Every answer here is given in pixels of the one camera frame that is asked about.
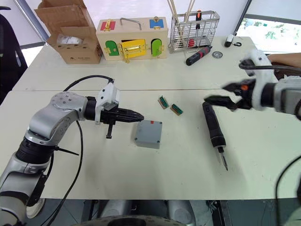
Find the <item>white wall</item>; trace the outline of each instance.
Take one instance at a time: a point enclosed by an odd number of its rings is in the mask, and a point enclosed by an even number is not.
[[[301,0],[252,0],[247,14],[301,20]]]
[[[187,11],[189,0],[174,1],[178,13]],[[40,2],[41,0],[27,0],[32,11],[38,7]],[[100,19],[153,16],[165,16],[167,25],[170,27],[171,12],[166,0],[84,0],[84,2],[96,27]],[[192,10],[216,11],[221,17],[216,35],[227,35],[233,33],[246,2],[247,0],[196,0]],[[26,19],[22,18],[23,15],[20,14],[21,12],[13,0],[0,0],[0,5],[11,6],[18,10],[18,12],[15,10],[7,18],[15,30],[20,45],[41,41]]]

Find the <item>metal handle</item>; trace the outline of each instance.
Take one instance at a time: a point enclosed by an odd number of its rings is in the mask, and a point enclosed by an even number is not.
[[[126,18],[120,18],[120,24],[122,25],[122,20],[127,20],[127,21],[129,21],[129,22],[134,22],[134,23],[137,23],[137,24],[139,24],[139,28],[140,28],[140,31],[142,30],[142,28],[141,28],[141,23],[139,22],[139,21],[136,21],[136,20],[131,20],[131,19],[126,19]]]

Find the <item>black chair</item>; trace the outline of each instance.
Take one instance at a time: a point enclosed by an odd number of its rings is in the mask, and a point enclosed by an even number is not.
[[[0,10],[10,10],[0,6]],[[0,104],[27,69],[13,28],[0,14]]]

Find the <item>gray electrical box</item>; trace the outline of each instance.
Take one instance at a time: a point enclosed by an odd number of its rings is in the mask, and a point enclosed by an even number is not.
[[[160,148],[161,143],[161,121],[143,120],[138,123],[134,141],[139,147]]]

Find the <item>cardboard box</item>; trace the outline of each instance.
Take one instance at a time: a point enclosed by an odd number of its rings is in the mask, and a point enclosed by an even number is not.
[[[84,35],[87,31],[92,32],[93,28],[62,27],[61,29],[63,35],[70,35],[83,39],[82,44],[57,44],[57,33],[51,35],[47,40],[47,43],[61,55],[67,64],[99,64],[102,54],[99,43],[93,36],[89,37],[89,33]]]
[[[43,0],[35,12],[51,33],[47,43],[67,64],[98,64],[102,51],[83,0]],[[58,34],[77,37],[82,44],[57,44]]]
[[[43,0],[34,11],[50,34],[61,33],[61,27],[94,27],[82,0]]]

